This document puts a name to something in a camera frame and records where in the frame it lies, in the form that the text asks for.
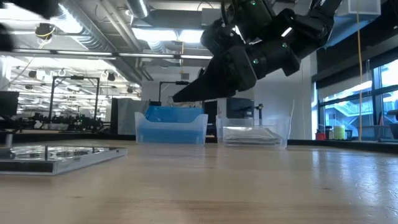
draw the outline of wooden tabletop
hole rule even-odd
[[[56,177],[0,176],[1,223],[398,223],[398,158],[388,154],[50,144],[130,150]]]

